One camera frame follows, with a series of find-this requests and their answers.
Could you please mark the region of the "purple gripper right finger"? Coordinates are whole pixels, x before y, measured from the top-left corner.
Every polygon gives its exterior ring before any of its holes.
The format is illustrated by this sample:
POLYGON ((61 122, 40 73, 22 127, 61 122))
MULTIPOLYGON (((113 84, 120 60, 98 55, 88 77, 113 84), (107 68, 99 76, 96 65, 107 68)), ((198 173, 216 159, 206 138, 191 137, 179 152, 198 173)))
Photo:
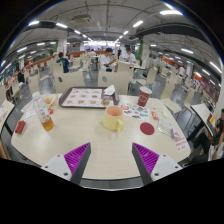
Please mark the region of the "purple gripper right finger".
POLYGON ((148 185, 182 169, 167 154, 159 155, 137 143, 132 144, 132 154, 144 185, 148 185))

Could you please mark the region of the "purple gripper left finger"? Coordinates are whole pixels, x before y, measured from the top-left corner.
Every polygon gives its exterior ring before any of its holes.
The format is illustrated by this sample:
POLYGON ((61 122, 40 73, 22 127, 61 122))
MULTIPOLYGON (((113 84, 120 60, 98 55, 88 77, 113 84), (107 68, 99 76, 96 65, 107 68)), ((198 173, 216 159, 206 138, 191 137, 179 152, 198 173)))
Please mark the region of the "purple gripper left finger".
POLYGON ((65 155, 56 154, 42 169, 79 185, 90 154, 91 144, 86 143, 65 155))

